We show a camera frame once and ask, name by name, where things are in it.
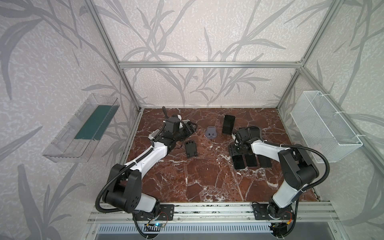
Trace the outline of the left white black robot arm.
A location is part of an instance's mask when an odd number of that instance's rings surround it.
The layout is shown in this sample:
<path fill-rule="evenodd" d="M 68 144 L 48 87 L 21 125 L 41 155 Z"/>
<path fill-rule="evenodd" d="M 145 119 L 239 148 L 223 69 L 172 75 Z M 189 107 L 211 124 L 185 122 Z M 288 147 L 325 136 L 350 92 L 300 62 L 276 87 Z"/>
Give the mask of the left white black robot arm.
<path fill-rule="evenodd" d="M 160 214 L 160 201 L 142 192 L 142 179 L 177 142 L 183 142 L 197 131 L 198 125 L 181 116 L 166 117 L 161 129 L 149 135 L 150 146 L 132 161 L 112 167 L 106 185 L 95 202 L 101 213 L 144 212 L 154 217 Z"/>

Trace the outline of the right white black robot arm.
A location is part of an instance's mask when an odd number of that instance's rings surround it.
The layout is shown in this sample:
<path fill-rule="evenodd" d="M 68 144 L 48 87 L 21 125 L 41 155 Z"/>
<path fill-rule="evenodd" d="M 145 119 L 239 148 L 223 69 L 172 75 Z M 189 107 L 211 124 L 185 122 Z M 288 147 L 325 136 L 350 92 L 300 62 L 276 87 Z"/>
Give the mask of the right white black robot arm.
<path fill-rule="evenodd" d="M 252 156 L 280 163 L 284 181 L 266 207 L 272 219 L 280 219 L 305 188 L 320 175 L 309 152 L 320 157 L 323 155 L 314 149 L 262 140 L 261 129 L 255 126 L 239 129 L 232 134 L 232 138 L 234 142 L 229 146 L 229 153 L 233 160 Z"/>

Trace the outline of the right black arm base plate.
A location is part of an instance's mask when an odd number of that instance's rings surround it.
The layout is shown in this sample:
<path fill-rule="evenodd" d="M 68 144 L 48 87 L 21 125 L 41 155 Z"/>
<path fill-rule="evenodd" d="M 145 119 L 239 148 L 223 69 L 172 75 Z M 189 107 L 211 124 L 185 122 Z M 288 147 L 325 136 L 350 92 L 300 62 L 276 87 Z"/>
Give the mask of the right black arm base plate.
<path fill-rule="evenodd" d="M 255 220 L 270 221 L 291 221 L 294 218 L 294 211 L 291 205 L 279 208 L 275 204 L 252 203 Z"/>

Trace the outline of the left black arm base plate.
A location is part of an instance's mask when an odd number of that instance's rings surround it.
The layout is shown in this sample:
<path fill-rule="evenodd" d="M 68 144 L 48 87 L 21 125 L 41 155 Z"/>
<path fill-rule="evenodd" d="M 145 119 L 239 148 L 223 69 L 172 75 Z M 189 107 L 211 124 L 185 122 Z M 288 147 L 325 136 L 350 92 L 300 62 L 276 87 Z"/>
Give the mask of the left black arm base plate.
<path fill-rule="evenodd" d="M 160 221 L 172 221 L 175 213 L 175 205 L 173 204 L 160 204 L 159 209 L 155 210 L 155 215 L 152 213 L 147 213 L 143 211 L 139 211 L 134 213 L 137 221 L 149 221 L 154 217 L 155 220 Z"/>

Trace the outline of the black phone white case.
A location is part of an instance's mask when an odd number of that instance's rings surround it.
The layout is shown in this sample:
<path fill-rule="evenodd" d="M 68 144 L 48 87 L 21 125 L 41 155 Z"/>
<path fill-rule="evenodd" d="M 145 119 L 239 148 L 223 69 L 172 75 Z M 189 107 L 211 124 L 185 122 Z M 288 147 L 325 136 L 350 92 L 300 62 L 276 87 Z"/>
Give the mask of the black phone white case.
<path fill-rule="evenodd" d="M 254 168 L 258 166 L 257 156 L 255 154 L 245 155 L 247 167 Z"/>

